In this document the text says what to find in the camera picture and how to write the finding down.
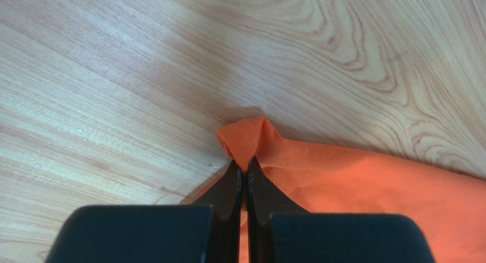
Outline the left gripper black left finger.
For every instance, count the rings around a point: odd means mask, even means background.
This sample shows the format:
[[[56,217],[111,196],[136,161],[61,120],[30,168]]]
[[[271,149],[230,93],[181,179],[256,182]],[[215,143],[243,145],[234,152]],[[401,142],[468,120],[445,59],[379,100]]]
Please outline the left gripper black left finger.
[[[62,226],[47,262],[237,262],[242,173],[235,161],[187,205],[90,205]]]

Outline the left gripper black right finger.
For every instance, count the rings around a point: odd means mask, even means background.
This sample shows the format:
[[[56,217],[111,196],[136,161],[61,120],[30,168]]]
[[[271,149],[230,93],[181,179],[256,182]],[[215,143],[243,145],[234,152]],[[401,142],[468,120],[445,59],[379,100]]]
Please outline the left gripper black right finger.
[[[311,213],[272,183],[256,158],[246,182],[250,262],[434,262],[406,216]]]

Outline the orange t-shirt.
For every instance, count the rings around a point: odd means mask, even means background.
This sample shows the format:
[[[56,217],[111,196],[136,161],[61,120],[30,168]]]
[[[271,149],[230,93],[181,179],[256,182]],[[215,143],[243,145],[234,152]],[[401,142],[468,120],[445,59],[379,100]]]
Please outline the orange t-shirt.
[[[485,261],[485,182],[381,153],[283,138],[267,118],[221,127],[243,170],[264,174],[313,213],[391,213],[416,222],[437,262]]]

